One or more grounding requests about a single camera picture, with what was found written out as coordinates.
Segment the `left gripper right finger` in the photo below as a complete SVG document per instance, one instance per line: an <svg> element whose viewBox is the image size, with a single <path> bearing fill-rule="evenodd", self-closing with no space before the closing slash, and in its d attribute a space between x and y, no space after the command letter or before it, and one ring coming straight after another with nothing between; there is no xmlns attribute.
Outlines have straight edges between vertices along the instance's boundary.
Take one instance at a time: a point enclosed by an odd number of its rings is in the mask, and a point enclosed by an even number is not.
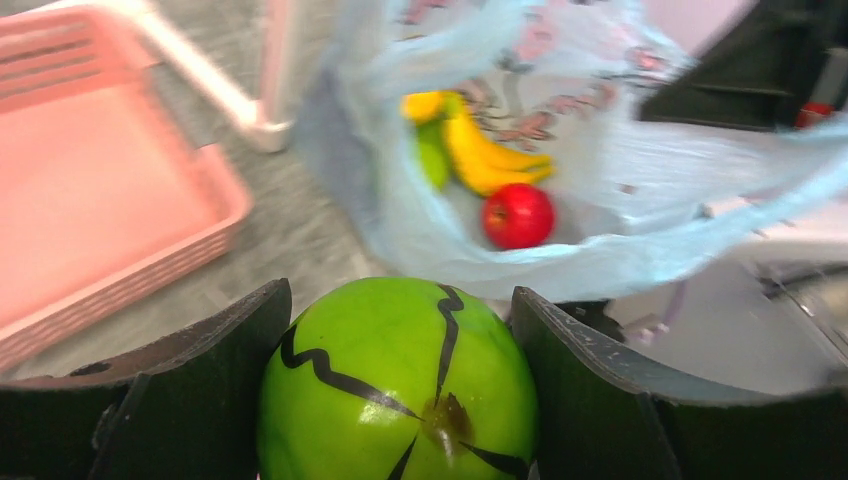
<svg viewBox="0 0 848 480"><path fill-rule="evenodd" d="M543 479L843 479L847 391L775 396L654 361L533 290L513 293Z"/></svg>

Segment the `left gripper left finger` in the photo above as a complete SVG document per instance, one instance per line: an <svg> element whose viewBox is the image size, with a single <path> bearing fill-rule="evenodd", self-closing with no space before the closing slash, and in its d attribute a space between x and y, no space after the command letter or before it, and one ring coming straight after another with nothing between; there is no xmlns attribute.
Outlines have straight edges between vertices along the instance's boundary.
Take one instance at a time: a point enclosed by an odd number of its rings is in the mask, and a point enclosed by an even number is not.
<svg viewBox="0 0 848 480"><path fill-rule="evenodd" d="M253 479L265 367L290 284L61 376L1 386L5 479Z"/></svg>

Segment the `red fake apple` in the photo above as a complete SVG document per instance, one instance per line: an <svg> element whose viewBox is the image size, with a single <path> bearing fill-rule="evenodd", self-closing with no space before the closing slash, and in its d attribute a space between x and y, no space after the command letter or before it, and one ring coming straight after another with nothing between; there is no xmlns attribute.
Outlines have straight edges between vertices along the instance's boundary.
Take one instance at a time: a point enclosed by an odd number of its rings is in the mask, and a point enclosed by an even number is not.
<svg viewBox="0 0 848 480"><path fill-rule="evenodd" d="M508 184L483 203L482 230L502 250L536 247L553 233L556 210L548 194L528 184Z"/></svg>

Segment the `green fake watermelon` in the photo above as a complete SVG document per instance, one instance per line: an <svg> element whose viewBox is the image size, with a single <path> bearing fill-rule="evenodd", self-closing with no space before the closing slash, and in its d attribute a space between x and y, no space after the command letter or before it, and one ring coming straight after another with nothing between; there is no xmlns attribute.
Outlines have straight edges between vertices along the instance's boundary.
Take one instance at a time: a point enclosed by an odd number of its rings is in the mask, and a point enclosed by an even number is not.
<svg viewBox="0 0 848 480"><path fill-rule="evenodd" d="M259 397L263 479L524 479L537 444L526 357L481 300L370 277L307 307Z"/></svg>

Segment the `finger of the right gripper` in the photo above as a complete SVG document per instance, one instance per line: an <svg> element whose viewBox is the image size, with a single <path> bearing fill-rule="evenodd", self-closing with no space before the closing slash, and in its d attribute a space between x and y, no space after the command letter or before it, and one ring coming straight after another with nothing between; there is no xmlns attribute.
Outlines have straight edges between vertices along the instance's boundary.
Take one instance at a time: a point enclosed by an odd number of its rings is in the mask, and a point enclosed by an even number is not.
<svg viewBox="0 0 848 480"><path fill-rule="evenodd" d="M808 129L841 109L841 1L759 1L638 117L768 132Z"/></svg>

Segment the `yellow fake lemon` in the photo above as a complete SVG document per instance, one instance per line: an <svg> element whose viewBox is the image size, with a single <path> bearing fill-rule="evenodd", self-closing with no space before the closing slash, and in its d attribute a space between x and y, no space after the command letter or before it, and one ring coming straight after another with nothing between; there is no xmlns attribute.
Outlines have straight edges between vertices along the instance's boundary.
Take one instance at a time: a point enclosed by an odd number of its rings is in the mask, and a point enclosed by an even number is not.
<svg viewBox="0 0 848 480"><path fill-rule="evenodd" d="M445 95L442 91L429 91L406 95L401 102L404 118L416 125L438 118L444 110Z"/></svg>

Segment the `light blue plastic bag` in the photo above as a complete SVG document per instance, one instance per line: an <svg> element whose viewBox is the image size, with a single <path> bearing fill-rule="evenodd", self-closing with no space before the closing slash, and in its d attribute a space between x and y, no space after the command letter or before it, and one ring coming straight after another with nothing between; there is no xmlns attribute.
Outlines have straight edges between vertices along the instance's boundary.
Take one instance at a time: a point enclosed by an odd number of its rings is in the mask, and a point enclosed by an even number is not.
<svg viewBox="0 0 848 480"><path fill-rule="evenodd" d="M525 286L555 301L644 291L692 275L757 229L790 220L847 189L847 124L808 133L637 120L643 95L625 85L628 47L688 66L637 1L556 7L477 1L452 7L409 38L408 1L346 1L303 100L295 140L367 248L405 275L504 299ZM419 164L406 94L454 92L520 70L526 112L555 114L540 143L563 234L498 252L479 241L470 194L442 193ZM588 94L587 114L558 113Z"/></svg>

